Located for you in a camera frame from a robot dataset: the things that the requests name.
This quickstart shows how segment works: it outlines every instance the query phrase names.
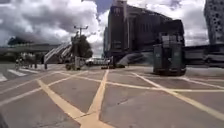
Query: utility pole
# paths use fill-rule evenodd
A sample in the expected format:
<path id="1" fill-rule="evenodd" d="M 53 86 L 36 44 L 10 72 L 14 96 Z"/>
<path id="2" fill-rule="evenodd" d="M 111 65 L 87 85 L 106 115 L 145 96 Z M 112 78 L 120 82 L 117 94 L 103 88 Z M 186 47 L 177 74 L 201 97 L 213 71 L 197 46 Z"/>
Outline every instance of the utility pole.
<path id="1" fill-rule="evenodd" d="M 77 26 L 74 26 L 74 28 L 75 29 L 79 29 L 79 32 L 80 32 L 79 36 L 81 36 L 82 35 L 82 30 L 83 29 L 85 29 L 85 30 L 88 29 L 88 26 L 86 26 L 86 27 L 77 27 Z"/>

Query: car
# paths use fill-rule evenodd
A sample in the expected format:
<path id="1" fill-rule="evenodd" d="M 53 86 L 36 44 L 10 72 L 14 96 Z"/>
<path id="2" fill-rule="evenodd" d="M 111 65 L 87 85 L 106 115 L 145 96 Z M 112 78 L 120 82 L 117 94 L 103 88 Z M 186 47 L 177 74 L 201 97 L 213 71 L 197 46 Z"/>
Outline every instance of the car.
<path id="1" fill-rule="evenodd" d="M 224 67 L 224 53 L 213 52 L 205 55 L 204 57 L 205 65 L 209 67 Z"/>

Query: road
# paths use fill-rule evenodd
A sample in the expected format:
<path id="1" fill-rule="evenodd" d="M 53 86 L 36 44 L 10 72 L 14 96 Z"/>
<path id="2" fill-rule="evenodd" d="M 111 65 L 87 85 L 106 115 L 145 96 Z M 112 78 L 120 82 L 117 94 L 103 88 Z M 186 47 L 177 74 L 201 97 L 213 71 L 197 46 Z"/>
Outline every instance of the road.
<path id="1" fill-rule="evenodd" d="M 48 66 L 48 70 L 52 70 L 52 69 L 60 68 L 60 67 L 62 66 L 50 64 Z M 40 64 L 38 64 L 37 69 L 33 67 L 29 69 L 20 68 L 19 70 L 16 70 L 15 64 L 13 63 L 5 63 L 5 64 L 0 63 L 0 82 L 13 80 L 13 79 L 17 79 L 19 77 L 24 77 L 28 75 L 38 74 L 44 71 L 46 71 L 44 69 L 44 65 L 40 65 Z"/>
<path id="2" fill-rule="evenodd" d="M 0 85 L 9 128 L 223 128 L 224 70 L 149 67 L 41 72 Z"/>

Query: tree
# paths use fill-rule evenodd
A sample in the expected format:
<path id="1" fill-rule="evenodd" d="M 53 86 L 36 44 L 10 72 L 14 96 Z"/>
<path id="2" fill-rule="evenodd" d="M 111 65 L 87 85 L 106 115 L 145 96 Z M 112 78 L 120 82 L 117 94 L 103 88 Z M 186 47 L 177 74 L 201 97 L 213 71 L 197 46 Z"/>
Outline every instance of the tree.
<path id="1" fill-rule="evenodd" d="M 17 44 L 31 44 L 32 41 L 28 41 L 26 39 L 20 37 L 12 37 L 8 41 L 8 45 L 17 45 Z"/>
<path id="2" fill-rule="evenodd" d="M 72 38 L 72 43 L 75 44 L 74 47 L 77 47 L 78 51 L 77 54 L 79 57 L 83 57 L 83 58 L 91 58 L 93 55 L 92 52 L 92 47 L 90 45 L 90 43 L 87 41 L 87 37 L 85 35 L 81 35 L 79 38 Z"/>

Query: sky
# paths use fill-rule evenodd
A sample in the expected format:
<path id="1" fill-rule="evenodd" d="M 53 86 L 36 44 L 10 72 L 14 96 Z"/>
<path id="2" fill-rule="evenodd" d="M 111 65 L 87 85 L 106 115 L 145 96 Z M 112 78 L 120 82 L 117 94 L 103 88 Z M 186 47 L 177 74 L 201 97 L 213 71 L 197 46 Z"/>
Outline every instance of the sky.
<path id="1" fill-rule="evenodd" d="M 94 56 L 101 56 L 103 31 L 112 0 L 0 0 L 0 45 L 12 36 L 36 43 L 69 42 L 76 26 L 89 26 Z M 205 0 L 128 0 L 128 4 L 181 19 L 186 45 L 208 43 L 203 16 Z"/>

